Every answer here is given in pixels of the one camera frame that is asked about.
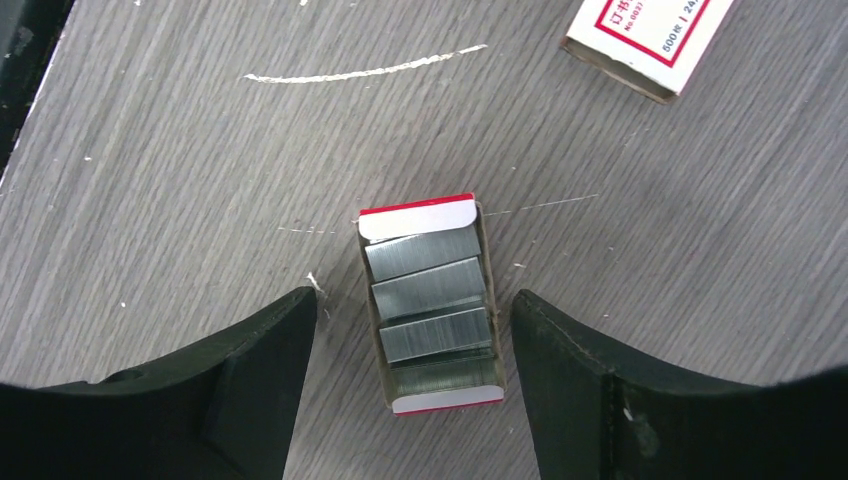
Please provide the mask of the red white staple box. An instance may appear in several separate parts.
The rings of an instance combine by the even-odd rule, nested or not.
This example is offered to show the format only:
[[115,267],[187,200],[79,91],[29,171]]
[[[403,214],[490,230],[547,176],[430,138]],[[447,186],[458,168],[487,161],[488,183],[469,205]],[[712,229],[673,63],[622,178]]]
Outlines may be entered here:
[[561,41],[574,57],[657,103],[673,103],[732,0],[585,0]]

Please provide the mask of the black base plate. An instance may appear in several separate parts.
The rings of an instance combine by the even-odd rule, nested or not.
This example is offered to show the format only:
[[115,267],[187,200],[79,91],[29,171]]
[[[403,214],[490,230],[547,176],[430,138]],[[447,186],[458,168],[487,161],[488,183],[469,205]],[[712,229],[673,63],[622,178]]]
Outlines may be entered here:
[[32,109],[73,0],[1,0],[1,166]]

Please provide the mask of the staple box tray with staples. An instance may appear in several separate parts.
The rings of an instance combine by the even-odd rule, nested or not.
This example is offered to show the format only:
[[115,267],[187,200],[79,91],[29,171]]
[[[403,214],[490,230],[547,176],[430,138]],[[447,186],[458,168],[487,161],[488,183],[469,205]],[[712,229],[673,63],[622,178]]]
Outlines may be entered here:
[[498,309],[475,195],[363,209],[357,240],[390,411],[405,416],[503,401]]

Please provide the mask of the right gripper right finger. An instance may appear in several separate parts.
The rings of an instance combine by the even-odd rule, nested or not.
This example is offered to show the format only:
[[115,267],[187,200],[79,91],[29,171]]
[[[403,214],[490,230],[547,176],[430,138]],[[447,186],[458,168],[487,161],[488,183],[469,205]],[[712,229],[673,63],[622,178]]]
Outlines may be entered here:
[[767,386],[688,370],[529,290],[511,304],[544,479],[843,479],[847,370]]

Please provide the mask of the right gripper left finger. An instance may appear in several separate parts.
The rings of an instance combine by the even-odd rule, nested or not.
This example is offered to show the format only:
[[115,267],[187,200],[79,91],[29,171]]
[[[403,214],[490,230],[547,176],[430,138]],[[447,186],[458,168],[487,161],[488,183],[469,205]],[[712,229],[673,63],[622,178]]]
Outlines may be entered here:
[[317,323],[296,288],[98,383],[1,388],[5,479],[279,479]]

